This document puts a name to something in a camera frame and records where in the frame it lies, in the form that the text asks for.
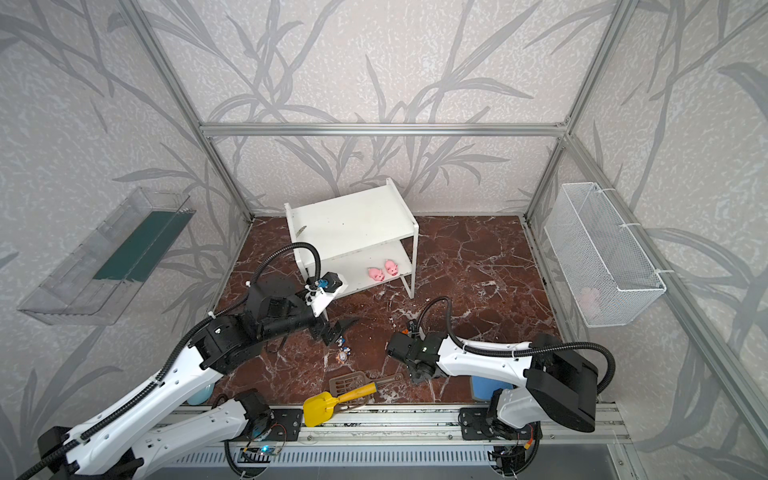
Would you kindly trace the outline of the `aluminium front rail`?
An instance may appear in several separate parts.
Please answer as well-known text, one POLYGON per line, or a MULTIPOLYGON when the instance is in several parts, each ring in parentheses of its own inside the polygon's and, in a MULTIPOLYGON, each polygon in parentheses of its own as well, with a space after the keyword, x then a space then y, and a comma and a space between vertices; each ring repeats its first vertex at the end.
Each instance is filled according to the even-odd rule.
MULTIPOLYGON (((335 414, 323 425, 298 428, 290 446, 383 446, 459 445, 468 428, 459 419, 459 404, 372 404, 335 414)), ((618 407, 597 406, 596 429, 592 433, 567 429, 543 420, 544 443, 614 444, 631 441, 618 407)))

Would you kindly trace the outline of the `pink toy in basket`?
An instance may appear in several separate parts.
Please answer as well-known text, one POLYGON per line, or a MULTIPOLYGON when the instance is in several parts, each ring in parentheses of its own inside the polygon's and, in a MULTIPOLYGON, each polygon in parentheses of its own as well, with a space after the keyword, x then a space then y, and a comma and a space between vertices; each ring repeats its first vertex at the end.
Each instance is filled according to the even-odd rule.
POLYGON ((587 320, 595 320, 602 315, 601 294, 596 288, 583 287, 577 295, 577 303, 587 320))

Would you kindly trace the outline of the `yellow toy shovel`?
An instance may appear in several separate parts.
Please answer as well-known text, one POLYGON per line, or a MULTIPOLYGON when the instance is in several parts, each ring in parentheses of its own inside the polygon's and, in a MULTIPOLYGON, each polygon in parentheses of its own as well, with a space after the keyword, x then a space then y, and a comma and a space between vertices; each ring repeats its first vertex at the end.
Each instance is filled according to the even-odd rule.
POLYGON ((306 427, 312 428, 330 420, 337 405, 377 392, 375 382, 368 383, 350 392, 334 397, 330 392, 322 392, 305 400, 302 406, 303 420, 306 427))

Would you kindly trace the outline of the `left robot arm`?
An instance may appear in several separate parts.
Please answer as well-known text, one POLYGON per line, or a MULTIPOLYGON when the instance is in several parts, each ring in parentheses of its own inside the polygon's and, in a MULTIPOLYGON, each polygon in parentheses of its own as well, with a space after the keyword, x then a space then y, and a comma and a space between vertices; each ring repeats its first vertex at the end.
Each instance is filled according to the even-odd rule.
POLYGON ((268 429, 272 410, 255 390, 175 425, 158 424, 273 340, 308 331, 334 343, 352 323, 332 324, 324 311, 347 288, 334 272, 311 277, 302 288, 290 279, 252 282, 244 300, 195 325, 156 374, 114 405, 74 427, 42 434, 41 459, 22 478, 49 469, 56 479, 140 479, 200 447, 268 429))

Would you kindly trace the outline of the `clear plastic wall bin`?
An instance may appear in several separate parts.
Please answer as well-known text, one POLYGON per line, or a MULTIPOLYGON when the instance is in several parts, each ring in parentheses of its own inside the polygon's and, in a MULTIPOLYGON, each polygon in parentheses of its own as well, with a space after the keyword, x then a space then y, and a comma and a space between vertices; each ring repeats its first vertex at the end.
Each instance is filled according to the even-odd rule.
POLYGON ((134 189, 18 310, 46 325, 116 323, 195 213, 186 193, 134 189))

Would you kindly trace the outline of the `white two-tier shelf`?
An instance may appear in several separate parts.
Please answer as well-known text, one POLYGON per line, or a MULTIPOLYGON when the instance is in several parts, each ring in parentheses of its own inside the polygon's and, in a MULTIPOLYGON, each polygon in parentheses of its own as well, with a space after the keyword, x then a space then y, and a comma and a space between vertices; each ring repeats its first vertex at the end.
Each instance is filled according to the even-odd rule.
POLYGON ((290 239, 314 245, 322 271, 342 275, 349 296, 400 280, 410 298, 415 296, 419 225, 394 181, 383 186, 317 203, 284 205, 290 239), (400 274, 391 277, 384 264, 394 260, 400 274), (386 278, 375 282, 367 269, 381 269, 386 278))

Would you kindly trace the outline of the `light blue round object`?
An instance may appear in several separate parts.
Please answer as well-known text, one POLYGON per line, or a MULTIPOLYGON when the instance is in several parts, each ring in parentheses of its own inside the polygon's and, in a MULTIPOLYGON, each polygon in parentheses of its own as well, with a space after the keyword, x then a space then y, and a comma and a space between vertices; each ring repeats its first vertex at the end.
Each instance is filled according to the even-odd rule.
POLYGON ((207 385, 206 387, 191 395, 186 400, 186 403, 190 406, 199 406, 205 404, 212 396, 214 388, 214 384, 207 385))

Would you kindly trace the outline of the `green circuit board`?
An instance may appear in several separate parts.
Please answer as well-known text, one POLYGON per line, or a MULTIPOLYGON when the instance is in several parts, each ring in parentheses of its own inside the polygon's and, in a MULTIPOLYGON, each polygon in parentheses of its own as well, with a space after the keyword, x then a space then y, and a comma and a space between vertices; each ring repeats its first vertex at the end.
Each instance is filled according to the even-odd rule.
POLYGON ((273 458, 278 457, 283 450, 283 446, 263 445, 261 447, 248 447, 241 450, 241 460, 247 463, 270 463, 273 458))

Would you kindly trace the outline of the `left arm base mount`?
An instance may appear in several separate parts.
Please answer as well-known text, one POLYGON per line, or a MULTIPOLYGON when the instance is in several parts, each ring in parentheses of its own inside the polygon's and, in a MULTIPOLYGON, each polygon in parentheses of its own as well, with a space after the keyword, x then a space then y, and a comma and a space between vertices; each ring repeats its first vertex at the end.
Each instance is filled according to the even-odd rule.
POLYGON ((234 396, 244 409, 245 427, 240 438, 255 441, 295 442, 303 424, 301 408, 270 407, 255 389, 234 396))

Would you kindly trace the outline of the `blue sponge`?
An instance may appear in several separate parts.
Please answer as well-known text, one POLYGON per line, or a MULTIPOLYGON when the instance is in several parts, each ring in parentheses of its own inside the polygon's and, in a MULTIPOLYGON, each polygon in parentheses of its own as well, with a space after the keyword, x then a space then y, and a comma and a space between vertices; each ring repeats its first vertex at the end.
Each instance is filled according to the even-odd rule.
POLYGON ((473 400, 477 402, 490 402, 496 390, 511 390, 515 386, 507 382, 471 376, 470 388, 473 400))

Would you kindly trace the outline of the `brown slotted spatula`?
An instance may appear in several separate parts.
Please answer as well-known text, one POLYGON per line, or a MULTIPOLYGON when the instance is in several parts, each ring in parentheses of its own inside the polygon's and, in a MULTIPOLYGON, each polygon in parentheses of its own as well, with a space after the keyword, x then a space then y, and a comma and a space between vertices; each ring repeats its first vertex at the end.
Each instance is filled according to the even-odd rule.
POLYGON ((397 382, 403 379, 401 373, 394 375, 381 377, 378 379, 369 378, 364 372, 355 371, 345 375, 333 377, 329 380, 329 391, 334 397, 338 397, 342 394, 348 393, 352 390, 360 388, 370 383, 375 383, 377 388, 397 382))

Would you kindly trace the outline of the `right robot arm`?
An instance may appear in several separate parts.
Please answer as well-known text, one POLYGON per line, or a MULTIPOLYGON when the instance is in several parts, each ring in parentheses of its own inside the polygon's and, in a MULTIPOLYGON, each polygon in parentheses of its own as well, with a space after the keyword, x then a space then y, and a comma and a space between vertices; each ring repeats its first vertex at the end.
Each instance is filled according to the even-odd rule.
POLYGON ((599 369, 583 346, 548 334, 532 342, 488 343, 432 332, 424 337, 394 333, 389 357, 405 365, 415 383, 438 377, 479 377, 506 384, 492 395, 489 423, 512 429, 551 420, 570 430, 595 430, 599 369))

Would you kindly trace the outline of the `pink pig toy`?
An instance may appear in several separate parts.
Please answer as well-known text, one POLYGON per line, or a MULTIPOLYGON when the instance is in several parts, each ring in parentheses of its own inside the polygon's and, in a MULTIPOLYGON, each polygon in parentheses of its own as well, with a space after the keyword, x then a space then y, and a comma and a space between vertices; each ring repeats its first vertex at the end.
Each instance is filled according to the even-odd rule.
POLYGON ((367 269, 368 276, 375 282, 383 282, 386 278, 385 273, 376 267, 370 267, 367 269))
POLYGON ((397 277, 400 274, 398 264, 391 259, 387 259, 384 264, 387 274, 391 277, 397 277))

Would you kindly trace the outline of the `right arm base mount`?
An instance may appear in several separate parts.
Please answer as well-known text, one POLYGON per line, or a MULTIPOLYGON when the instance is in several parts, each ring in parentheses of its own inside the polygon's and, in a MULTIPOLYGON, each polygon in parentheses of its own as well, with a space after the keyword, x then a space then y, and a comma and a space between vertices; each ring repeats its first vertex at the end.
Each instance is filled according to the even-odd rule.
POLYGON ((498 420, 488 408, 464 407, 459 410, 458 424, 465 441, 510 440, 539 441, 542 438, 537 422, 522 428, 511 427, 498 420))

